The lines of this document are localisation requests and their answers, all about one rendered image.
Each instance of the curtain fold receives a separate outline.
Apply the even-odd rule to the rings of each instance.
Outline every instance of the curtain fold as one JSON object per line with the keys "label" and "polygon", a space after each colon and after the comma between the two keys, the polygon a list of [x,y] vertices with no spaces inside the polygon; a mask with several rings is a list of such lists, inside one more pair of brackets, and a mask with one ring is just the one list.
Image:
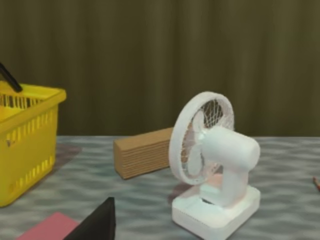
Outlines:
{"label": "curtain fold", "polygon": [[243,134],[319,136],[319,12],[318,0],[0,0],[0,61],[66,89],[60,135],[170,127],[213,91]]}

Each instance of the pink box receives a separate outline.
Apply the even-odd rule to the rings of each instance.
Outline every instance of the pink box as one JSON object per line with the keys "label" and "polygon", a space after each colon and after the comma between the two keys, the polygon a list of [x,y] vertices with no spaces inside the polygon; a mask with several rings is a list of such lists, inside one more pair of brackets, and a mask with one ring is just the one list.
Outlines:
{"label": "pink box", "polygon": [[16,240],[63,240],[79,223],[56,212]]}

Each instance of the table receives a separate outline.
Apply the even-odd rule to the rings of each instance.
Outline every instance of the table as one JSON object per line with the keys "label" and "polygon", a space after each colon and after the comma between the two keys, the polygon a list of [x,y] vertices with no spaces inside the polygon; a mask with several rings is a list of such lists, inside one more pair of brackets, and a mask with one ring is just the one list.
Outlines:
{"label": "table", "polygon": [[[52,174],[12,205],[0,208],[0,239],[14,240],[61,212],[79,222],[115,197],[117,240],[197,240],[171,220],[172,199],[188,186],[169,168],[122,180],[113,166],[112,136],[58,137]],[[318,240],[320,138],[256,138],[261,158],[250,184],[261,207],[229,240]]]}

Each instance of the basket handle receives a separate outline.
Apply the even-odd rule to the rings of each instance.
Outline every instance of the basket handle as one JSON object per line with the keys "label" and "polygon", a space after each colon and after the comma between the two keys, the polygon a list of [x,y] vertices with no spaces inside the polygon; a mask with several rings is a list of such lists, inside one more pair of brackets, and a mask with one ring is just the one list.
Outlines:
{"label": "basket handle", "polygon": [[3,75],[4,79],[8,82],[10,87],[16,92],[20,93],[23,89],[17,80],[10,74],[5,66],[0,62],[0,74]]}

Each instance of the white fan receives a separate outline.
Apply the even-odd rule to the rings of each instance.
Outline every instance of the white fan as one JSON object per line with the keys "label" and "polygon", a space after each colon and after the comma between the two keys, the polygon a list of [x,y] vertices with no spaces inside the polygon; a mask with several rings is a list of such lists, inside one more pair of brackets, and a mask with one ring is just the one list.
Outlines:
{"label": "white fan", "polygon": [[[233,130],[229,100],[202,92],[183,108],[172,131],[172,173],[194,185],[173,200],[172,218],[205,240],[227,239],[260,205],[260,192],[248,185],[260,146]],[[223,173],[217,173],[220,166]]]}

